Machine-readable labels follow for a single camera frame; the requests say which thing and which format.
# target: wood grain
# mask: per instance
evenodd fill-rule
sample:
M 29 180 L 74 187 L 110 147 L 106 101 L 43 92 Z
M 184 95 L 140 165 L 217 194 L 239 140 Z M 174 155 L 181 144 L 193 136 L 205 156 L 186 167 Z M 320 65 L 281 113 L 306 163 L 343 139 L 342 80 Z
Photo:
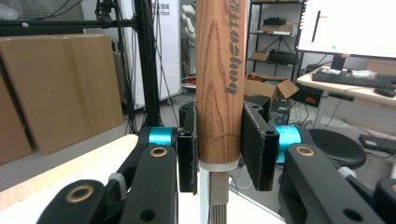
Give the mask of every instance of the wood grain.
M 225 164 L 240 156 L 246 55 L 246 1 L 197 1 L 199 159 Z

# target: gray floor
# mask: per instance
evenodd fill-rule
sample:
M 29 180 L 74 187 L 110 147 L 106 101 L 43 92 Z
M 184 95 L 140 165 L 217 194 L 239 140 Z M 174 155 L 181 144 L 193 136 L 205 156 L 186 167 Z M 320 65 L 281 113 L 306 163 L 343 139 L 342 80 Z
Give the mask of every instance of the gray floor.
M 194 92 L 188 91 L 187 93 L 182 93 L 173 98 L 174 109 L 176 112 L 181 105 L 191 102 L 194 99 Z M 306 120 L 313 119 L 316 115 L 317 109 L 311 106 L 307 107 L 309 117 Z M 161 107 L 162 119 L 165 126 L 177 126 L 177 121 L 173 113 L 173 108 L 166 102 L 162 104 Z M 303 105 L 294 107 L 291 110 L 290 122 L 302 121 L 306 118 L 307 113 Z M 137 124 L 140 126 L 141 120 L 143 118 L 143 110 L 138 111 Z M 330 121 L 330 116 L 324 116 L 322 119 L 321 127 L 324 127 Z M 112 142 L 122 136 L 125 133 L 125 126 L 123 125 L 116 127 L 107 132 L 101 133 L 75 144 L 71 147 L 60 150 L 56 153 L 50 154 L 48 156 L 43 156 L 39 150 L 35 150 L 32 155 L 21 158 L 16 161 L 9 162 L 7 164 L 0 166 L 0 191 L 10 188 L 24 180 L 27 180 L 35 175 L 39 175 L 55 166 L 58 166 L 66 161 L 70 161 L 75 157 L 78 157 L 88 151 L 91 151 L 97 147 L 105 145 Z M 312 127 L 312 123 L 306 126 L 307 128 Z M 333 119 L 332 122 L 327 127 L 328 130 L 336 131 L 342 133 L 351 139 L 359 143 L 359 134 L 367 132 L 375 136 L 387 136 L 386 134 L 376 133 L 370 130 L 364 130 L 359 127 L 354 127 L 346 124 L 341 119 Z M 376 156 L 368 155 L 367 162 L 358 170 L 358 179 L 366 185 L 369 189 L 373 189 L 378 180 L 386 178 L 390 174 L 390 170 L 393 164 L 393 157 L 388 159 L 379 159 Z M 234 178 L 232 185 L 237 186 L 238 193 L 247 195 L 251 199 L 261 203 L 270 209 L 278 212 L 279 205 L 277 203 L 277 189 L 278 183 L 274 182 L 274 190 L 270 192 L 257 192 L 251 186 L 251 181 L 248 177 L 246 168 L 235 169 L 230 172 Z M 276 168 L 276 175 L 281 174 L 281 169 Z

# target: keyboard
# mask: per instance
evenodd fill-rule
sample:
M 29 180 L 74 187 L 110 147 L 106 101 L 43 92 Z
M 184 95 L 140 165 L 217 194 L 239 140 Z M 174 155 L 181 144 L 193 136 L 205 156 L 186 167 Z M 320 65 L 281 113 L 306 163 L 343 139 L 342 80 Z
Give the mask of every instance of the keyboard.
M 376 74 L 375 79 L 377 80 L 386 80 L 393 84 L 396 84 L 396 76 L 393 75 L 383 75 L 383 74 Z
M 395 89 L 392 83 L 386 80 L 372 79 L 365 77 L 346 77 L 343 75 L 334 75 L 334 74 L 320 73 L 320 72 L 316 72 L 315 74 L 313 74 L 312 80 L 343 84 L 349 86 L 361 86 L 361 87 L 370 87 L 370 88 L 386 87 L 386 88 Z

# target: brown cardboard box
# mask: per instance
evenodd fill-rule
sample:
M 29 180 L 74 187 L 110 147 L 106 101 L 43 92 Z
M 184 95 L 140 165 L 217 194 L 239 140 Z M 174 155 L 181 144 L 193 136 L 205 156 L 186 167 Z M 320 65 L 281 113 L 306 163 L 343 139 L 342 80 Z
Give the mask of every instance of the brown cardboard box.
M 288 99 L 299 90 L 288 78 L 273 77 L 263 73 L 247 73 L 245 79 L 245 95 L 259 94 L 271 97 L 271 103 L 275 98 Z
M 0 57 L 44 154 L 123 123 L 108 35 L 4 37 Z
M 257 61 L 267 61 L 269 57 L 269 53 L 266 51 L 257 51 L 251 55 L 251 59 Z
M 276 2 L 277 0 L 253 0 L 253 2 Z
M 0 164 L 32 154 L 17 110 L 0 74 Z
M 369 59 L 366 69 L 377 72 L 379 74 L 395 75 L 396 62 L 390 60 Z
M 273 34 L 274 31 L 281 31 L 281 32 L 292 32 L 293 27 L 291 25 L 263 25 L 262 30 L 264 32 L 268 32 L 269 34 Z

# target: white desk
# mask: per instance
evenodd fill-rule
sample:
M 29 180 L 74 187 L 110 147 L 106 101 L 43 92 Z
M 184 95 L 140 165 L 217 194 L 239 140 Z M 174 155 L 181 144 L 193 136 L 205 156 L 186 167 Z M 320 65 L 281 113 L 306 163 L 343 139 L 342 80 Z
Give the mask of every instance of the white desk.
M 107 182 L 133 150 L 136 135 L 99 147 L 19 185 L 0 192 L 0 223 L 36 223 L 44 208 L 64 186 L 79 179 Z M 179 223 L 200 223 L 199 196 L 179 193 Z M 228 223 L 274 223 L 284 221 L 276 214 L 230 192 Z
M 307 87 L 323 90 L 318 106 L 317 116 L 315 117 L 314 121 L 314 128 L 317 128 L 320 124 L 320 119 L 323 115 L 324 106 L 326 105 L 327 98 L 329 97 L 329 92 L 353 96 L 362 100 L 367 100 L 378 104 L 396 106 L 396 97 L 389 98 L 381 96 L 374 92 L 374 88 L 317 82 L 312 80 L 312 73 L 297 78 L 297 82 Z

